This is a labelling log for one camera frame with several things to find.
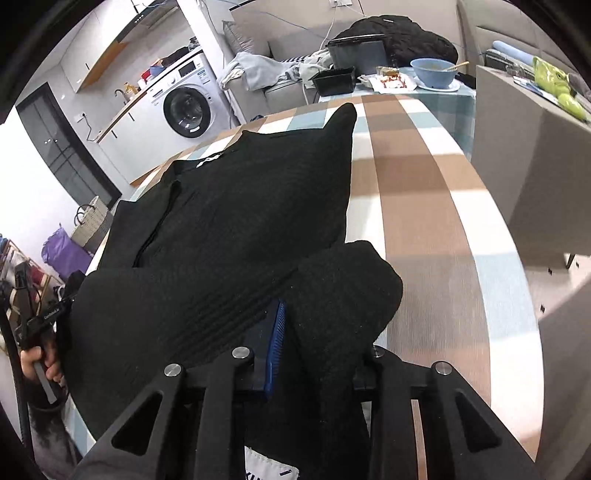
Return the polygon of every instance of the wall outlet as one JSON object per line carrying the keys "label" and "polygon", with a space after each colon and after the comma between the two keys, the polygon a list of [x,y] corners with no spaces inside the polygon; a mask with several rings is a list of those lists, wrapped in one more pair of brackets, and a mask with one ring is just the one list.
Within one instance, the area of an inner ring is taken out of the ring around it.
{"label": "wall outlet", "polygon": [[345,5],[353,5],[352,0],[329,0],[331,7],[344,7]]}

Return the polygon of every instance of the clothing label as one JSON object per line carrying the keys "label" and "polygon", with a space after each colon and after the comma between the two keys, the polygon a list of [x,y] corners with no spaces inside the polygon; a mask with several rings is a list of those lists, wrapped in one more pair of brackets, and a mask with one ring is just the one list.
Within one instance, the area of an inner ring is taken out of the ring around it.
{"label": "clothing label", "polygon": [[205,85],[207,82],[209,82],[209,76],[207,75],[207,72],[205,71],[205,69],[201,69],[197,72],[197,75],[199,76],[201,83],[203,85]]}
{"label": "clothing label", "polygon": [[207,161],[217,160],[220,155],[221,155],[221,153],[218,153],[218,154],[214,155],[213,157],[204,158],[201,162],[199,162],[199,164],[195,168],[199,168],[201,165],[203,165]]}
{"label": "clothing label", "polygon": [[300,474],[296,467],[267,458],[246,446],[244,463],[246,480],[296,480]]}

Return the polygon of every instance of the human hand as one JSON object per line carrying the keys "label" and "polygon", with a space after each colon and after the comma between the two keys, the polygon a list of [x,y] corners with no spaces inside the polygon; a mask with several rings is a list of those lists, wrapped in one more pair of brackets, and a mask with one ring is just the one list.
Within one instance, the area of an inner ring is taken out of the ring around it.
{"label": "human hand", "polygon": [[48,380],[53,380],[56,383],[62,381],[63,373],[61,371],[61,363],[57,357],[57,347],[54,339],[46,342],[43,349],[40,346],[36,346],[29,350],[21,351],[22,373],[26,379],[39,383],[37,373],[33,367],[33,363],[36,361],[43,361],[45,363],[47,367],[45,376]]}

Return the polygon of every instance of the washing machine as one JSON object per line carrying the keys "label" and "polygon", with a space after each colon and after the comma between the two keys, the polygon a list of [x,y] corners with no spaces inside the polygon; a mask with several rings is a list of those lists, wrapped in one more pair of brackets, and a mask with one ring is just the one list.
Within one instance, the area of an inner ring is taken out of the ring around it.
{"label": "washing machine", "polygon": [[144,99],[153,122],[149,130],[158,132],[155,148],[164,160],[238,125],[205,55],[187,57],[150,87]]}

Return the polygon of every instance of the metal screw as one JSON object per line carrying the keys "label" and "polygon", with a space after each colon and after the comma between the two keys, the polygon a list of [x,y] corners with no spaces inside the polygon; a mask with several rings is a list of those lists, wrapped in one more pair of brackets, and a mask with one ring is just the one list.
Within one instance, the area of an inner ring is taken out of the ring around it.
{"label": "metal screw", "polygon": [[251,351],[246,346],[239,346],[232,350],[232,356],[234,358],[246,358],[251,354]]}
{"label": "metal screw", "polygon": [[447,362],[437,362],[435,364],[435,370],[437,371],[438,374],[449,375],[450,373],[452,373],[453,368]]}
{"label": "metal screw", "polygon": [[170,364],[164,368],[164,375],[167,377],[176,377],[182,370],[179,364]]}
{"label": "metal screw", "polygon": [[372,355],[374,358],[380,358],[381,356],[384,356],[384,349],[378,345],[374,345],[374,351]]}

